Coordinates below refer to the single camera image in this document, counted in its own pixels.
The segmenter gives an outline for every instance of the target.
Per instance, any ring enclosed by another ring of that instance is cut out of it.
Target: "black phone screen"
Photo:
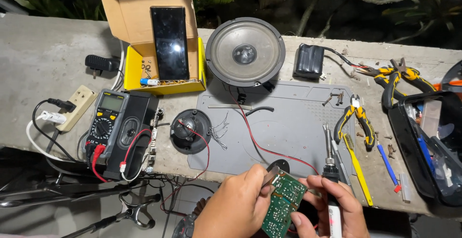
[[[180,7],[151,7],[159,80],[189,80],[186,13]]]

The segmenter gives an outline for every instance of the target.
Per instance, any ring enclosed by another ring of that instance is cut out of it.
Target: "green circuit board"
[[[270,238],[283,238],[292,222],[290,214],[300,206],[306,187],[282,170],[271,179],[271,184],[276,189],[271,194],[262,229]]]

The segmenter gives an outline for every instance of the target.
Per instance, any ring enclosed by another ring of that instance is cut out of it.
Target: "soldering iron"
[[[326,165],[322,172],[322,176],[332,182],[339,182],[340,174],[339,169],[335,165],[332,158],[332,142],[329,124],[323,124],[324,134],[326,135],[326,150],[327,158]],[[327,193],[327,207],[329,210],[329,225],[330,225],[330,238],[342,238],[342,223],[340,217],[340,205],[332,194]]]

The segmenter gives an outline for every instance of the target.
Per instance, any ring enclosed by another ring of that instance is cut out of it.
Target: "yellow toothbrush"
[[[343,135],[343,140],[345,141],[346,148],[350,152],[351,161],[353,162],[353,167],[356,170],[356,174],[358,175],[359,183],[361,184],[361,188],[363,189],[364,196],[366,197],[367,204],[372,206],[372,198],[371,194],[369,194],[369,189],[367,188],[366,180],[364,179],[363,171],[361,170],[361,166],[359,165],[359,161],[354,154],[353,148],[353,141],[351,140],[351,136],[349,134]]]

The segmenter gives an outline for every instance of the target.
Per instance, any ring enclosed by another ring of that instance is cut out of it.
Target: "power strip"
[[[66,122],[61,125],[56,125],[56,129],[62,132],[68,132],[74,127],[78,120],[84,115],[85,111],[96,99],[98,93],[91,91],[88,87],[81,85],[77,91],[69,98],[69,101],[76,105],[73,112],[68,113],[61,109],[58,113],[66,117]]]

